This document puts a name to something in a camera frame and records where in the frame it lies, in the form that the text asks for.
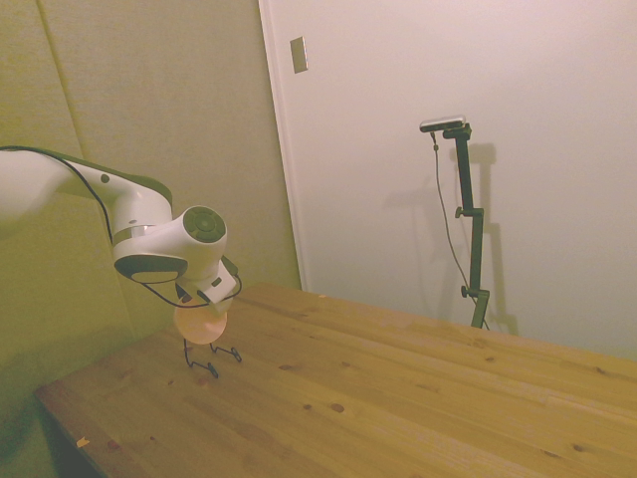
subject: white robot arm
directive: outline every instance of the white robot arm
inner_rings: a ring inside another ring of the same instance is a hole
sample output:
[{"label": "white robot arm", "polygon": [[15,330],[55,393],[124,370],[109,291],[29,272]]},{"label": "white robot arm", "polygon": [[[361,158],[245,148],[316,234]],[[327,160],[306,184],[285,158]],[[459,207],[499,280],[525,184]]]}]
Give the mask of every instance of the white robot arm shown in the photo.
[{"label": "white robot arm", "polygon": [[210,306],[206,309],[215,317],[225,316],[240,281],[223,256],[226,225],[215,211],[194,206],[173,219],[170,191],[154,179],[54,151],[4,146],[0,239],[33,218],[56,191],[100,203],[114,266],[122,275],[153,292],[149,285],[174,281],[180,301],[173,305]]}]

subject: black cable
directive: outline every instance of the black cable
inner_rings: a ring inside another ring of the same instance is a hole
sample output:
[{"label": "black cable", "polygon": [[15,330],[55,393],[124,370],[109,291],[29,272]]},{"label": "black cable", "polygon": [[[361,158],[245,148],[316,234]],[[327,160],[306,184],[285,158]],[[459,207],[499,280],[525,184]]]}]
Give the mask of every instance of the black cable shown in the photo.
[{"label": "black cable", "polygon": [[[243,283],[241,282],[241,278],[238,275],[237,276],[232,276],[232,277],[234,277],[235,279],[237,279],[237,281],[239,281],[239,290],[236,293],[234,293],[233,295],[223,298],[220,302],[227,301],[228,299],[232,299],[233,297],[237,297],[241,293],[241,291],[243,289]],[[198,304],[196,306],[183,306],[181,304],[175,304],[170,299],[167,299],[166,297],[162,296],[159,292],[155,291],[148,284],[143,284],[141,282],[139,284],[141,284],[143,287],[148,289],[150,292],[152,292],[155,296],[157,296],[163,302],[165,302],[167,304],[170,304],[171,306],[177,307],[179,309],[199,309],[200,307],[208,307],[210,305],[208,303],[206,303],[206,304]]]},{"label": "black cable", "polygon": [[200,307],[208,307],[210,304],[198,304],[196,306],[182,306],[181,304],[175,304],[174,302],[170,301],[170,299],[166,299],[164,296],[162,296],[160,293],[158,293],[157,291],[155,291],[152,287],[150,287],[148,284],[144,284],[142,282],[140,282],[139,284],[141,284],[143,287],[145,287],[146,289],[148,289],[150,292],[152,292],[155,296],[157,296],[159,299],[161,299],[163,302],[170,304],[171,306],[174,307],[178,307],[179,309],[198,309]]},{"label": "black cable", "polygon": [[235,279],[237,279],[237,281],[239,281],[239,290],[235,292],[233,295],[222,299],[221,302],[227,301],[228,299],[232,299],[233,297],[237,297],[239,294],[241,294],[241,291],[243,290],[243,282],[241,282],[241,278],[239,277],[239,275],[232,276],[232,277],[234,277]]},{"label": "black cable", "polygon": [[76,176],[80,179],[80,181],[84,184],[84,186],[87,187],[87,189],[93,195],[93,197],[96,199],[98,204],[100,205],[100,208],[102,209],[102,213],[104,214],[104,220],[105,220],[105,223],[106,223],[106,232],[108,233],[108,240],[110,241],[110,244],[112,244],[112,233],[110,232],[110,221],[108,220],[108,212],[106,211],[105,204],[102,202],[102,200],[100,199],[98,194],[95,192],[93,187],[89,184],[87,179],[70,162],[66,161],[62,157],[59,157],[59,156],[53,154],[50,151],[44,151],[43,149],[40,149],[38,147],[30,147],[30,146],[0,146],[0,150],[32,151],[32,152],[37,152],[39,154],[44,154],[45,156],[50,157],[50,158],[62,163],[64,166],[66,166],[68,169],[70,169],[72,172],[74,172],[76,174]]},{"label": "black cable", "polygon": [[[434,131],[430,131],[431,133],[431,138],[434,140],[434,152],[436,153],[436,185],[438,187],[438,197],[440,198],[440,205],[442,206],[442,215],[445,218],[445,232],[447,233],[447,242],[449,243],[449,248],[451,249],[451,254],[454,256],[454,262],[456,263],[456,266],[458,266],[458,270],[460,271],[460,274],[462,275],[462,279],[465,282],[465,287],[467,289],[469,289],[469,282],[467,281],[467,276],[465,275],[465,271],[463,271],[462,266],[460,265],[460,261],[458,261],[458,256],[456,256],[456,249],[454,248],[453,243],[451,242],[451,234],[449,233],[449,220],[447,219],[447,208],[445,207],[445,201],[442,198],[442,189],[440,187],[440,165],[439,165],[439,159],[438,159],[438,143],[436,142],[436,133]],[[469,296],[471,298],[471,300],[474,302],[474,305],[476,305],[476,299]],[[483,324],[487,327],[487,330],[490,331],[491,329],[489,329],[489,324],[487,324],[487,321],[483,320]]]}]

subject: light switch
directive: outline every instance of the light switch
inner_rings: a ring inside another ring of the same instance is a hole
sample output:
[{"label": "light switch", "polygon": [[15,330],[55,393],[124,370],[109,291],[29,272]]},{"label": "light switch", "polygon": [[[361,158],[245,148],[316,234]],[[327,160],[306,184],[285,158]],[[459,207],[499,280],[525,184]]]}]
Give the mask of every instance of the light switch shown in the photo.
[{"label": "light switch", "polygon": [[295,38],[290,42],[292,50],[292,63],[295,73],[304,72],[308,69],[308,52],[306,51],[306,39],[304,37]]}]

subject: green wall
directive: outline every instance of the green wall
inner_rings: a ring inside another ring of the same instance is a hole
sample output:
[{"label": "green wall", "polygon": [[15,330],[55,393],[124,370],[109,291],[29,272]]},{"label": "green wall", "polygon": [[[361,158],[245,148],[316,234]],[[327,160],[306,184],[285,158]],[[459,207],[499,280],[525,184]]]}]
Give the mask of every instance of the green wall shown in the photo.
[{"label": "green wall", "polygon": [[[155,177],[175,214],[224,217],[247,286],[300,286],[256,1],[0,9],[0,144]],[[0,242],[0,299],[0,476],[64,476],[80,465],[33,391],[164,328],[172,309],[115,273],[97,205],[64,195]]]}]

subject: wood grain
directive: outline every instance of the wood grain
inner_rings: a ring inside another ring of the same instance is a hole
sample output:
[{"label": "wood grain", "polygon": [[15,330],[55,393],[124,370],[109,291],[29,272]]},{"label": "wood grain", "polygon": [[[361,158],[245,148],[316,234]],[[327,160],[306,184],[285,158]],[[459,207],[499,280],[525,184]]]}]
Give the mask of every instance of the wood grain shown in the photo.
[{"label": "wood grain", "polygon": [[637,363],[262,284],[37,391],[112,477],[635,477]]}]

